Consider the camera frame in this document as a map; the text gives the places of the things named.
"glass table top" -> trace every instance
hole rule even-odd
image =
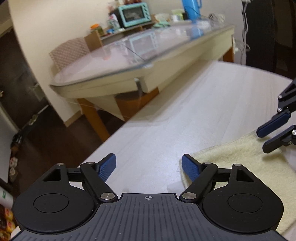
[[[227,27],[210,20],[153,28],[103,46],[62,69],[51,85],[65,86],[142,68],[171,50]]]

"dark wooden door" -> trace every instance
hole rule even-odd
[[[273,72],[275,70],[276,19],[274,0],[252,1],[246,9],[249,31],[246,65]]]
[[[36,83],[11,30],[0,38],[0,102],[19,128],[48,104],[46,98],[37,99]]]

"door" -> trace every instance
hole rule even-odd
[[[36,83],[11,30],[0,38],[0,102],[20,129],[48,104],[46,98],[37,99]]]
[[[4,119],[3,112],[0,110],[0,178],[5,182],[8,181],[10,144],[14,134],[14,131]]]

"snack package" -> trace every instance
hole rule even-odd
[[[0,229],[0,241],[9,241],[10,234]]]
[[[16,157],[12,157],[9,160],[9,167],[16,168],[18,159]]]
[[[108,17],[108,24],[112,27],[114,31],[120,29],[120,25],[115,14],[112,14]]]
[[[10,220],[6,220],[6,232],[12,233],[12,231],[15,230],[15,223]]]
[[[93,31],[97,31],[101,37],[104,36],[104,30],[98,23],[91,26],[91,32]]]
[[[5,213],[5,218],[8,220],[12,220],[13,219],[13,213],[10,209],[5,208],[4,209],[4,213]]]

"blue bottle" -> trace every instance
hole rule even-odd
[[[184,10],[193,23],[196,23],[196,20],[200,17],[200,8],[202,7],[202,0],[200,0],[200,4],[198,4],[197,1],[198,0],[182,0]]]

